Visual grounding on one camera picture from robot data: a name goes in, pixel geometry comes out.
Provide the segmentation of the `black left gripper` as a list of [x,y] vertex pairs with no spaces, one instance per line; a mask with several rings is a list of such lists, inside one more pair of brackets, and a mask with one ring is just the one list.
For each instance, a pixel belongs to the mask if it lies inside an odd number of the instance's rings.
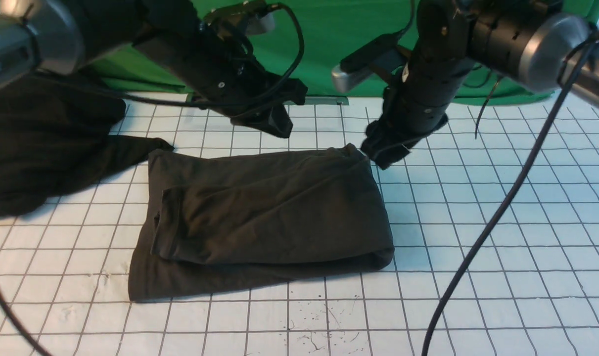
[[284,102],[303,104],[308,92],[300,80],[290,77],[305,51],[301,27],[296,32],[297,56],[282,75],[259,63],[245,36],[222,38],[201,20],[183,33],[147,29],[134,40],[134,48],[191,88],[202,108],[229,117],[235,126],[287,139],[293,123]]

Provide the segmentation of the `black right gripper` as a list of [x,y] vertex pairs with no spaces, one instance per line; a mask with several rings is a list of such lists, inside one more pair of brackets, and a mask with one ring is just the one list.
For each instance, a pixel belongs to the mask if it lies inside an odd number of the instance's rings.
[[449,104],[470,72],[469,58],[424,56],[415,47],[383,95],[382,113],[366,129],[361,151],[386,170],[448,122]]

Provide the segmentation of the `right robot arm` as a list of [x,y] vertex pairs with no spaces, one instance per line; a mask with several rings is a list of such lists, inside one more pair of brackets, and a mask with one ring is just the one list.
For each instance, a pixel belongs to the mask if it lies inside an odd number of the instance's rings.
[[530,92],[547,92],[563,88],[582,45],[599,39],[599,27],[562,11],[560,0],[475,0],[468,10],[422,0],[417,33],[411,50],[390,45],[403,59],[397,74],[386,71],[382,114],[361,144],[382,169],[446,124],[446,110],[476,64]]

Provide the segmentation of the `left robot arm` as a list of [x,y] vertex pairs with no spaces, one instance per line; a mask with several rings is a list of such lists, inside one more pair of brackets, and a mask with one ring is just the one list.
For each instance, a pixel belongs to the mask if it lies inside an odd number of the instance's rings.
[[[297,55],[282,75],[265,69],[249,40],[272,31],[279,10],[298,39]],[[69,79],[127,45],[191,88],[194,98],[149,99]],[[283,3],[253,0],[200,17],[190,0],[0,0],[0,90],[35,74],[90,94],[212,110],[235,126],[283,139],[293,129],[286,104],[302,105],[308,93],[291,77],[304,52],[301,25]]]

